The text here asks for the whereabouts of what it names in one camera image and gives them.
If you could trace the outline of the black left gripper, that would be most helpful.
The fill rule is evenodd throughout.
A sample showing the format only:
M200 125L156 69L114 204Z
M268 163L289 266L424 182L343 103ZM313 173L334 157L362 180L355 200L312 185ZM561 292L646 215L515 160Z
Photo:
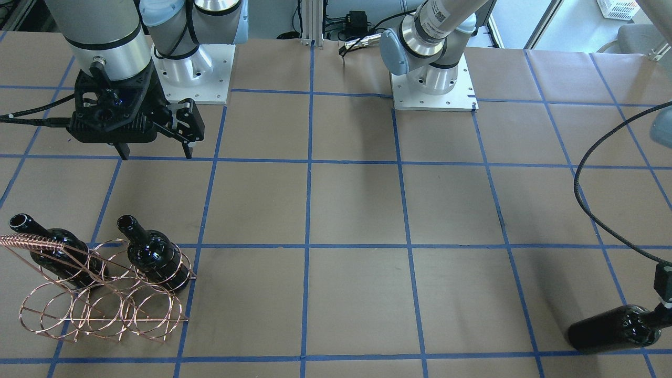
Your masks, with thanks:
M671 266L658 263L655 270L654 290L658 294L659 302L655 312L665 313L671 309Z

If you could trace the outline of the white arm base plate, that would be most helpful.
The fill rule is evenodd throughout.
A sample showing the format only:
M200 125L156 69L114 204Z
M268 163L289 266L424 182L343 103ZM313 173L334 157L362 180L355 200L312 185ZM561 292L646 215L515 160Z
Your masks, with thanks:
M197 104L227 104L237 46L200 45L182 60L152 55L159 80L170 103L191 98Z

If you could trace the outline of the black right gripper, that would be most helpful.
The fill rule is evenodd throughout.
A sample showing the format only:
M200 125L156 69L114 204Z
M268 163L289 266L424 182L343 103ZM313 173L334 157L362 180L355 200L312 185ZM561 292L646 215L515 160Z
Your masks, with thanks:
M123 161L130 157L127 143L151 143L160 133L182 143L185 158L191 160L194 143L204 139L205 125L192 98L168 103L155 69L146 67L108 88L79 71L69 132L82 143L114 144Z

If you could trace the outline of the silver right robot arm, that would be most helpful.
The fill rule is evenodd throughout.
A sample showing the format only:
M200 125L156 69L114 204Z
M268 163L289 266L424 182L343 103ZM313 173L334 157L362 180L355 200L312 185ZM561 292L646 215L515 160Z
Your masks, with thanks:
M235 48L249 38L247 1L47 1L81 68L75 109L57 121L81 143L175 139L192 158L204 140L199 103L225 104Z

